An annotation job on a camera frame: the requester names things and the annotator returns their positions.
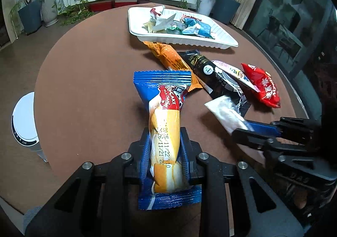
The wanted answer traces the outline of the silver white snack wrapper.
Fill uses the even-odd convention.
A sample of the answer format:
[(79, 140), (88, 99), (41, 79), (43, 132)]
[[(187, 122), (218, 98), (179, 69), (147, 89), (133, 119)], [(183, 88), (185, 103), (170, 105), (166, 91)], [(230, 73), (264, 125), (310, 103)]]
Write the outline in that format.
[(205, 103), (205, 107), (217, 118), (228, 134), (232, 134), (236, 129), (254, 131), (228, 96), (211, 100)]

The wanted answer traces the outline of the blue cake snack packet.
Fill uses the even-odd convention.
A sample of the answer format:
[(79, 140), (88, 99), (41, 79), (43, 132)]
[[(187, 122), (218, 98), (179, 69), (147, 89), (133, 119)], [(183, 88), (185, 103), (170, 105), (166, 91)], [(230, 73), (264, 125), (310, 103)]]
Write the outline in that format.
[(183, 173), (180, 112), (191, 86), (189, 71), (139, 71), (134, 85), (148, 110), (150, 162), (141, 210), (161, 210), (201, 202), (201, 187)]

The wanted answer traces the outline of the red chocolate ball bag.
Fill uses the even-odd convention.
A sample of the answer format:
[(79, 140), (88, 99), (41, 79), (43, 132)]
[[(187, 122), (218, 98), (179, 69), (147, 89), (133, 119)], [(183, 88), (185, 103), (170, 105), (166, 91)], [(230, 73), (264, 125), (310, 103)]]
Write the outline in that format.
[(242, 63), (241, 66), (250, 82), (258, 88), (259, 91), (255, 93), (258, 100), (270, 108), (280, 108), (281, 98), (271, 75), (251, 64)]

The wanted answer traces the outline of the white yellow cartoon packet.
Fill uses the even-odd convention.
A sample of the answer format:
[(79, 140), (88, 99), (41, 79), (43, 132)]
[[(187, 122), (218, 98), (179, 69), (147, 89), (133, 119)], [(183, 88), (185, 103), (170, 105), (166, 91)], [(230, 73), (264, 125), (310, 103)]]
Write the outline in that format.
[(242, 83), (243, 85), (245, 85), (246, 87), (254, 90), (255, 92), (260, 92), (260, 90), (258, 89), (258, 87), (256, 85), (254, 85), (249, 79), (248, 77), (244, 74), (243, 71), (241, 71), (240, 69), (238, 69), (235, 66), (232, 66), (230, 64), (227, 64), (225, 62), (222, 62), (220, 60), (213, 60), (212, 61), (218, 68), (220, 68), (221, 70), (223, 70), (223, 72), (226, 72), (227, 74), (229, 74), (232, 78), (235, 78), (236, 80), (238, 80), (240, 83)]

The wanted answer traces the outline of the black snack packet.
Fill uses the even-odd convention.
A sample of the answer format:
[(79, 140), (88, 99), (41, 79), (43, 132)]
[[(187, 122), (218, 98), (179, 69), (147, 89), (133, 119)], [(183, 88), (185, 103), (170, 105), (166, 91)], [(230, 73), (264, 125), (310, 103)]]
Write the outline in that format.
[(244, 117), (251, 106), (239, 84), (198, 50), (178, 52), (212, 99), (227, 96)]

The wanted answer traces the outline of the orange snack packet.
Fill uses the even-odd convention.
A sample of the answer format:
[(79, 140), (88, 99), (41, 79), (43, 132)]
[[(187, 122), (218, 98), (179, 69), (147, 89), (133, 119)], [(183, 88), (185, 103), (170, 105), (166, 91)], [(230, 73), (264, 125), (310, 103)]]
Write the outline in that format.
[(197, 76), (193, 73), (193, 70), (188, 64), (180, 57), (175, 49), (169, 44), (154, 43), (150, 41), (144, 41), (152, 54), (163, 64), (163, 66), (170, 71), (190, 71), (191, 72), (191, 86), (189, 91), (195, 89), (202, 89), (203, 86), (199, 82)]

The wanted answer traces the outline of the light blue snack bag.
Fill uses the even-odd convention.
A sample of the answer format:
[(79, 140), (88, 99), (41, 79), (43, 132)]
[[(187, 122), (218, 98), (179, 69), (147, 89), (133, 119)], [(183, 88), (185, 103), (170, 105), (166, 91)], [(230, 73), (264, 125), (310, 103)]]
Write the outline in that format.
[(186, 26), (182, 31), (183, 35), (213, 39), (211, 35), (211, 26), (209, 24), (203, 23), (199, 19), (190, 16), (184, 17), (183, 22)]

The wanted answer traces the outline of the clear green-edged seed packet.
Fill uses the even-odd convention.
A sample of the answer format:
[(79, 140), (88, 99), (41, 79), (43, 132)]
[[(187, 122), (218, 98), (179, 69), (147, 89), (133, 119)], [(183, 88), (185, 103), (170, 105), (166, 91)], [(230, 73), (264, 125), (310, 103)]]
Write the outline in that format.
[(182, 34), (182, 30), (179, 27), (177, 27), (177, 26), (172, 26), (172, 27), (166, 28), (166, 33), (168, 33), (168, 34), (174, 34), (174, 35), (181, 35)]

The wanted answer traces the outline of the red white long packet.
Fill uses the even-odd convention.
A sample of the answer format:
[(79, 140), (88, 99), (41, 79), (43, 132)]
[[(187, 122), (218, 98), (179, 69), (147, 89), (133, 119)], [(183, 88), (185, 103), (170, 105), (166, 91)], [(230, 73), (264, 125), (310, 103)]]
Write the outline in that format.
[(143, 28), (148, 33), (165, 33), (172, 26), (175, 16), (167, 13), (164, 5), (153, 7), (150, 9), (150, 20), (143, 24)]

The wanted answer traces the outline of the white round trash bin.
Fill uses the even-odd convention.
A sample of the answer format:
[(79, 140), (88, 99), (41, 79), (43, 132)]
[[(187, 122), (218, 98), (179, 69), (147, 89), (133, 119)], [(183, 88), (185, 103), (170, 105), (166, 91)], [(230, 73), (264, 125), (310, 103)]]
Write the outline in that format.
[(35, 152), (48, 162), (41, 145), (34, 118), (34, 92), (22, 96), (15, 104), (11, 116), (11, 130), (15, 140), (24, 148)]

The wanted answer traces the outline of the right blue plant pot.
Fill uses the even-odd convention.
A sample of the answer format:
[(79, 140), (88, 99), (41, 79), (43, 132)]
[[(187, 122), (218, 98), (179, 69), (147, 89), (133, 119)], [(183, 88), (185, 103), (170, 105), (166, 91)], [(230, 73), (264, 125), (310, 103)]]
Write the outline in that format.
[(215, 0), (211, 17), (223, 24), (228, 24), (241, 4), (236, 0)]

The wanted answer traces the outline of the white plastic tray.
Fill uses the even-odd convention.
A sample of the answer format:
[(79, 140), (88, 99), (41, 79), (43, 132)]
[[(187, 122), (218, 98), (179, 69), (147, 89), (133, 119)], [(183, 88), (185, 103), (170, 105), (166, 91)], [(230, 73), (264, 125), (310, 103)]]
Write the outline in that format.
[(140, 41), (150, 41), (169, 44), (180, 45), (194, 45), (200, 47), (211, 47), (219, 49), (228, 49), (230, 47), (237, 47), (238, 42), (227, 33), (219, 24), (208, 16), (201, 15), (194, 12), (180, 11), (177, 9), (168, 9), (166, 12), (169, 14), (176, 14), (172, 26), (177, 26), (181, 30), (186, 28), (183, 18), (186, 16), (199, 19), (203, 23), (211, 26), (211, 35), (213, 39), (202, 38), (189, 35), (174, 35), (168, 33), (148, 33), (143, 24), (150, 20), (150, 7), (132, 7), (128, 10), (128, 25), (129, 31), (135, 35)]

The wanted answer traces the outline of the white tall plant pot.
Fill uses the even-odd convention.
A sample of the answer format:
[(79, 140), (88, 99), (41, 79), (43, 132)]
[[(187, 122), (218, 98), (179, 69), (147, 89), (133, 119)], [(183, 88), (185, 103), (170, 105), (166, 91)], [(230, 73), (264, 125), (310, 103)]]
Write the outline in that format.
[(213, 9), (215, 0), (199, 0), (199, 7), (197, 12), (202, 15), (208, 16)]

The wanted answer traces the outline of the red storage box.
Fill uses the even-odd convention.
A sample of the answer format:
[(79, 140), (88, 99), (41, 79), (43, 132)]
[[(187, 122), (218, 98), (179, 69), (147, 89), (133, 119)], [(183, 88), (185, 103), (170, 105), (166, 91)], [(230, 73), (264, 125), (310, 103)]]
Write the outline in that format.
[(127, 5), (135, 5), (137, 1), (100, 1), (96, 3), (91, 3), (88, 8), (91, 12), (102, 12), (113, 8), (123, 7)]

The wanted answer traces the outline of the dark blue plant pot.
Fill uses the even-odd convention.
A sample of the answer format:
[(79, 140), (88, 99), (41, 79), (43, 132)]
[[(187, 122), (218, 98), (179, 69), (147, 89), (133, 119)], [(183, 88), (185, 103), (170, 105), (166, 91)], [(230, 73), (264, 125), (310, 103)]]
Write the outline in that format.
[(39, 30), (41, 21), (41, 1), (35, 0), (18, 11), (26, 35)]

